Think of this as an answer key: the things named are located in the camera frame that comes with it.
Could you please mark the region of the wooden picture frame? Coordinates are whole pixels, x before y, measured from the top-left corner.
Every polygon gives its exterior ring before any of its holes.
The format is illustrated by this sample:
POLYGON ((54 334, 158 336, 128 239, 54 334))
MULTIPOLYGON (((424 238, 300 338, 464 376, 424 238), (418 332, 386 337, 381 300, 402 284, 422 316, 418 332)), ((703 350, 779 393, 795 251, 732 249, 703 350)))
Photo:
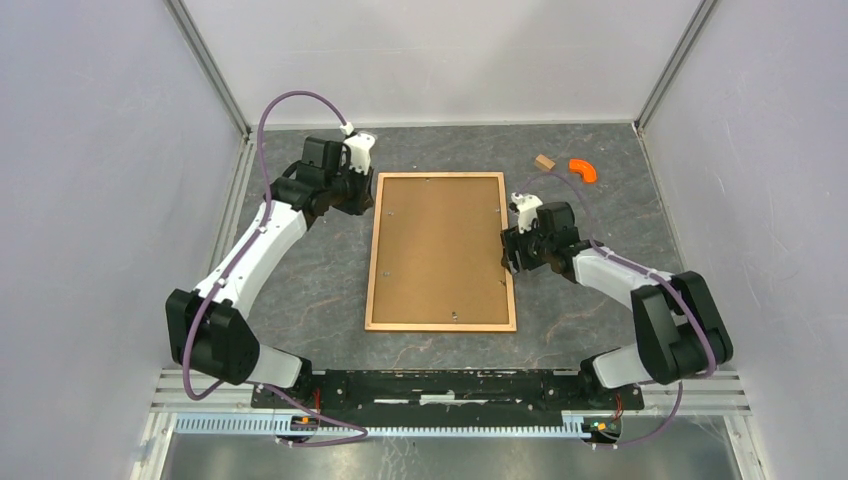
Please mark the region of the wooden picture frame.
POLYGON ((379 174, 366 330, 516 332, 507 225, 501 172, 379 174))

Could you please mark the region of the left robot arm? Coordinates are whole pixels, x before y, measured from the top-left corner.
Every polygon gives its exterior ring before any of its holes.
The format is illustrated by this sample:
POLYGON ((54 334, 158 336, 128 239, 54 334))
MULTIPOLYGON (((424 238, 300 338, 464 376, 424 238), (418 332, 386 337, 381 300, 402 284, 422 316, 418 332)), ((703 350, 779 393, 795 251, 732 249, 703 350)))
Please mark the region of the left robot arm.
POLYGON ((268 186, 251 227, 192 290, 174 290, 165 312, 172 358, 184 371, 223 383, 271 384, 290 407, 314 394, 307 360, 262 344, 247 323, 265 282, 286 252, 329 209, 362 215, 371 191, 374 135, 341 141, 309 136, 302 157, 268 186))

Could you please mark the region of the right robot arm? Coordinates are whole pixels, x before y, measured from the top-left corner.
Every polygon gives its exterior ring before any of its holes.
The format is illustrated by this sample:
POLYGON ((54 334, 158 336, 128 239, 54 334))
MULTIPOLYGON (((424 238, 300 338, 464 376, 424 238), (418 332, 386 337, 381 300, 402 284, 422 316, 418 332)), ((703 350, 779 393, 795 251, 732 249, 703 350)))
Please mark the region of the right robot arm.
POLYGON ((505 267, 518 273, 547 266, 632 314, 633 344, 581 363, 577 392, 585 405, 602 408, 631 384, 707 377, 732 359, 732 340, 703 276, 649 269, 581 238, 567 202, 515 194, 509 208, 517 223, 501 233, 505 267))

